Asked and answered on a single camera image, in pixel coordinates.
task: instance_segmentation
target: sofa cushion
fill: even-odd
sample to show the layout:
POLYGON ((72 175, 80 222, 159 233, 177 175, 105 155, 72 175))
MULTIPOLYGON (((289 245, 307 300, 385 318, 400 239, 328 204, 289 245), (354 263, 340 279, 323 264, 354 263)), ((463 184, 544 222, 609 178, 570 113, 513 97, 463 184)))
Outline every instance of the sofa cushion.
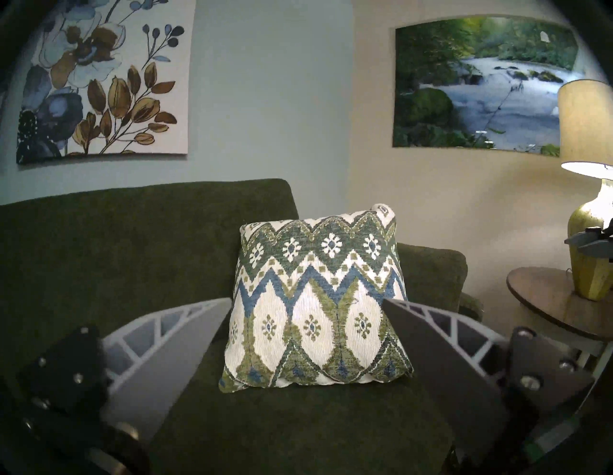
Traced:
POLYGON ((449 426, 419 380, 218 389, 213 343, 149 447, 154 473, 439 473, 449 426))
POLYGON ((408 244, 397 249, 409 302, 457 312, 468 274, 464 254, 408 244))
POLYGON ((284 180, 108 189, 1 206, 0 370, 16 390, 10 375, 78 325, 95 324, 104 336, 163 308, 232 298, 240 226, 297 218, 284 180))
POLYGON ((219 389, 388 382, 412 372, 381 310, 405 299, 386 205, 242 226, 219 389))

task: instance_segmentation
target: stream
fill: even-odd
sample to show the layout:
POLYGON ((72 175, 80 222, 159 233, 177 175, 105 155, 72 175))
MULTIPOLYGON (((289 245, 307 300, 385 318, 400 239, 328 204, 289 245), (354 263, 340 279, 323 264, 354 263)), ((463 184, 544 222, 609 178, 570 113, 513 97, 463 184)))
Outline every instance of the stream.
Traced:
POLYGON ((486 124, 504 101, 501 109, 489 122, 487 130, 487 138, 494 142, 495 148, 538 152, 541 145, 548 143, 560 145, 558 90, 567 82, 581 79, 583 77, 581 73, 543 64, 503 61, 498 58, 474 58, 462 62, 480 71, 483 76, 480 84, 421 85, 420 87, 435 87, 444 91, 459 112, 468 132, 479 135, 479 131, 485 130, 486 124), (521 71, 530 77, 529 70, 549 71, 562 79, 563 83, 547 82, 537 78, 522 81, 509 75, 509 72, 521 71), (512 86, 519 86, 522 82, 522 90, 509 94, 512 86))

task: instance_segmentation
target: wall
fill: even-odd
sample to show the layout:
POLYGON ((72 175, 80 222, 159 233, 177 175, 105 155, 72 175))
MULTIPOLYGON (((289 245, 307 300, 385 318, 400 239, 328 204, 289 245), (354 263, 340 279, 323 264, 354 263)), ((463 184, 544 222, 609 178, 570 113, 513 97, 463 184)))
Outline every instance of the wall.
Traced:
POLYGON ((198 0, 189 154, 19 169, 17 122, 33 45, 0 129, 0 204, 179 181, 284 178, 301 216, 344 212, 353 50, 350 0, 198 0))
MULTIPOLYGON (((535 154, 460 148, 392 148, 394 28, 465 15, 520 15, 567 23, 535 0, 354 0, 354 75, 348 205, 386 203, 400 242, 466 255, 465 291, 485 306, 485 323, 509 334, 534 324, 506 288, 516 267, 570 267, 566 225, 600 182, 535 154)), ((600 69, 582 45, 586 76, 600 69)))

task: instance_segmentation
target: sofa armrest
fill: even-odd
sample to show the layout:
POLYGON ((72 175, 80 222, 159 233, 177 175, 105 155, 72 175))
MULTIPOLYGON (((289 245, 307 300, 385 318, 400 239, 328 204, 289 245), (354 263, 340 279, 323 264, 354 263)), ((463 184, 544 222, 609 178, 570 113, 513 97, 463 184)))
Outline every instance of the sofa armrest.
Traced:
POLYGON ((483 304, 478 299, 462 292, 458 313, 478 322, 483 321, 483 304))
POLYGON ((401 243, 397 250, 409 302, 457 312, 468 274, 464 254, 401 243))

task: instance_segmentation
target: table lamp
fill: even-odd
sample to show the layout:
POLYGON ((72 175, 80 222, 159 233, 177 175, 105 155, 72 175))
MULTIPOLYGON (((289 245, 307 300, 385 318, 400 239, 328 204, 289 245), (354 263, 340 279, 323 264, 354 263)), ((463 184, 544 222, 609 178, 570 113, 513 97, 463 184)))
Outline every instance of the table lamp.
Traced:
MULTIPOLYGON (((568 221, 568 237, 587 227, 607 227, 613 218, 613 89, 600 81, 572 81, 558 91, 562 167, 603 181, 598 197, 568 221)), ((601 300, 613 285, 609 259, 586 256, 570 246, 575 291, 601 300)))

